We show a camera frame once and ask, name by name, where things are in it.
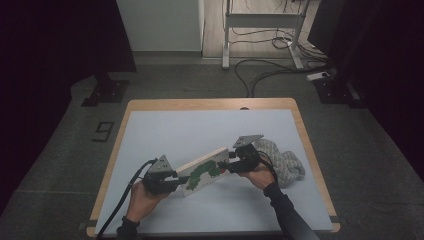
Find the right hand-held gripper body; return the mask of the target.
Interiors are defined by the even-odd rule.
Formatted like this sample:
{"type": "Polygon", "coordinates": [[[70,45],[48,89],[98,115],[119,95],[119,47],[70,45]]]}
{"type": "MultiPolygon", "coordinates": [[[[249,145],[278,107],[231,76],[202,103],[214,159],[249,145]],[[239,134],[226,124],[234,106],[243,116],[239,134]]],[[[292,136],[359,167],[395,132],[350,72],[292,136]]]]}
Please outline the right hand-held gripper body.
{"type": "Polygon", "coordinates": [[[248,135],[236,140],[233,148],[239,161],[232,163],[233,173],[250,172],[259,165],[261,158],[253,143],[261,138],[263,135],[248,135]]]}

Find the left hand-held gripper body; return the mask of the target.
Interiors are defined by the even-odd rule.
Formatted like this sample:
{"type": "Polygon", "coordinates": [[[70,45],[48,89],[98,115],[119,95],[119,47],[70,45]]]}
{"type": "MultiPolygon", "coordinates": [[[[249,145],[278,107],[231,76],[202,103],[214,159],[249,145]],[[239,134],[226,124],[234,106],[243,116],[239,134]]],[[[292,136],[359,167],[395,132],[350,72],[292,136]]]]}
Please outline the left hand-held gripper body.
{"type": "Polygon", "coordinates": [[[174,170],[165,155],[156,159],[142,180],[147,191],[155,195],[174,192],[178,185],[166,183],[177,179],[170,176],[171,171],[174,170]]]}

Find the white caterpillar picture book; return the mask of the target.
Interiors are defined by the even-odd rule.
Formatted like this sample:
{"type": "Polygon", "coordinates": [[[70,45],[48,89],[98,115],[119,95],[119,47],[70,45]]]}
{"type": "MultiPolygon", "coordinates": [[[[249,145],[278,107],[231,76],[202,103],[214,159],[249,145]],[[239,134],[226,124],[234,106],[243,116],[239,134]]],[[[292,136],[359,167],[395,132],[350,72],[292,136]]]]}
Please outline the white caterpillar picture book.
{"type": "Polygon", "coordinates": [[[222,165],[229,163],[229,150],[219,148],[203,157],[187,163],[176,170],[177,175],[187,177],[181,185],[182,194],[187,197],[229,174],[222,165]]]}

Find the grey fluffy cloth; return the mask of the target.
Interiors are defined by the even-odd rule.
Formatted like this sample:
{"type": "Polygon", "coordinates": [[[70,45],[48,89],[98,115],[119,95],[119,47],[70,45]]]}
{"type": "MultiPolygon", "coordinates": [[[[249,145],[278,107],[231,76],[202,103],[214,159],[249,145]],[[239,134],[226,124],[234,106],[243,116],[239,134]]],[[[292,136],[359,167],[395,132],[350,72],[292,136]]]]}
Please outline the grey fluffy cloth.
{"type": "Polygon", "coordinates": [[[259,139],[253,143],[253,146],[260,156],[273,167],[280,187],[287,188],[305,176],[305,169],[301,161],[292,151],[281,152],[277,145],[268,139],[259,139]]]}

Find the person's right hand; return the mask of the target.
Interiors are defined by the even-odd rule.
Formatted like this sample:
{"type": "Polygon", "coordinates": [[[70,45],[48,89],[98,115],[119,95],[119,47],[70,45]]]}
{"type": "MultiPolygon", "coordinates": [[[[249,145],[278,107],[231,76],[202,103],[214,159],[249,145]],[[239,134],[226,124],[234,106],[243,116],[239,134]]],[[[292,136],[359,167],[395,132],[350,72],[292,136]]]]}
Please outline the person's right hand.
{"type": "Polygon", "coordinates": [[[250,172],[239,173],[240,177],[247,178],[255,187],[264,190],[267,186],[275,182],[274,176],[266,165],[260,163],[250,172]]]}

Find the person's left hand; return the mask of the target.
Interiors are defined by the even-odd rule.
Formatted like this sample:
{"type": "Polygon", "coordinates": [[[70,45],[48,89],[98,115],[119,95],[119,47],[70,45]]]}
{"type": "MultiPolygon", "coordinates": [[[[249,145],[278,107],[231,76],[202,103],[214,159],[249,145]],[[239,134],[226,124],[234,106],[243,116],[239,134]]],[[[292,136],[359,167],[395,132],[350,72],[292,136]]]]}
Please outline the person's left hand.
{"type": "Polygon", "coordinates": [[[145,189],[143,182],[139,181],[131,188],[130,202],[125,217],[134,223],[139,223],[156,208],[160,201],[168,196],[168,193],[158,195],[150,193],[145,189]]]}

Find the white power strip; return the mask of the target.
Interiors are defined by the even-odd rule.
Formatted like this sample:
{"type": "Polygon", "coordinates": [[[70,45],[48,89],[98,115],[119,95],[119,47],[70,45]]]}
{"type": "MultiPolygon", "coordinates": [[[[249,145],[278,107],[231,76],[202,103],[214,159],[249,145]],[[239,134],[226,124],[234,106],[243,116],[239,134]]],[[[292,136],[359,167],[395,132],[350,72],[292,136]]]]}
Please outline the white power strip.
{"type": "Polygon", "coordinates": [[[318,72],[314,74],[307,75],[308,81],[314,81],[314,80],[320,80],[330,77],[330,74],[328,72],[318,72]]]}

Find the white cabinet panel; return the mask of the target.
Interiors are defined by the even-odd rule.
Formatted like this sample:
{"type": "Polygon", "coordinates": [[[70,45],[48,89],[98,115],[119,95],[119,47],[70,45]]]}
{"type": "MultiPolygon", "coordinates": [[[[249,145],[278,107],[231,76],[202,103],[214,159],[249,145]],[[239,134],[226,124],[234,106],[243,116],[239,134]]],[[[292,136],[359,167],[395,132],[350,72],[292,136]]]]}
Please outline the white cabinet panel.
{"type": "Polygon", "coordinates": [[[204,0],[117,0],[135,52],[201,52],[204,0]]]}

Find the dark curtain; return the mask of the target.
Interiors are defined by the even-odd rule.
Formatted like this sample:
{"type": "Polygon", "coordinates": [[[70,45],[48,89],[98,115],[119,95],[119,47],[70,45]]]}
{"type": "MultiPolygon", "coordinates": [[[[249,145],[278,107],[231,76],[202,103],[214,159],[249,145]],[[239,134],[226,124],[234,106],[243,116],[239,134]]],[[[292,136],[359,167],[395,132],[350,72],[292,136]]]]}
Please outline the dark curtain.
{"type": "Polygon", "coordinates": [[[135,63],[117,0],[0,0],[0,215],[71,100],[135,63]]]}
{"type": "Polygon", "coordinates": [[[424,180],[424,0],[320,0],[308,41],[424,180]]]}

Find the black stand base plate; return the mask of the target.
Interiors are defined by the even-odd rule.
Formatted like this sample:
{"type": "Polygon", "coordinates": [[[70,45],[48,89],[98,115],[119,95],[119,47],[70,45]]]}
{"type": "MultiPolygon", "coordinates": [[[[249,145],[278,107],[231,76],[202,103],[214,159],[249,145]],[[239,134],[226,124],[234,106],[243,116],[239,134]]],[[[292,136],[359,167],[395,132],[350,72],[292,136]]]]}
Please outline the black stand base plate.
{"type": "Polygon", "coordinates": [[[128,80],[112,80],[107,72],[94,74],[97,84],[82,107],[96,107],[99,103],[120,103],[129,86],[128,80]]]}
{"type": "Polygon", "coordinates": [[[340,82],[325,78],[314,80],[313,85],[323,104],[345,104],[354,109],[366,107],[362,97],[351,82],[340,82]]]}

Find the white metal stand frame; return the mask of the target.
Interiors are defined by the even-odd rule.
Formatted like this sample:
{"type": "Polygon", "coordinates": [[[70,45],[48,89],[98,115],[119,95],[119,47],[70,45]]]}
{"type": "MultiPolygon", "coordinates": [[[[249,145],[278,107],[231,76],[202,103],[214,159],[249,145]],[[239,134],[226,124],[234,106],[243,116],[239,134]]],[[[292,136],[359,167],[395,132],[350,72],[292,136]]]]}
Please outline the white metal stand frame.
{"type": "Polygon", "coordinates": [[[304,66],[301,61],[301,51],[297,44],[310,1],[311,0],[305,0],[305,3],[299,13],[244,14],[232,13],[230,11],[231,0],[225,0],[222,68],[228,69],[230,66],[229,30],[231,28],[287,28],[294,30],[292,40],[288,43],[289,53],[295,67],[298,70],[303,69],[304,66]]]}

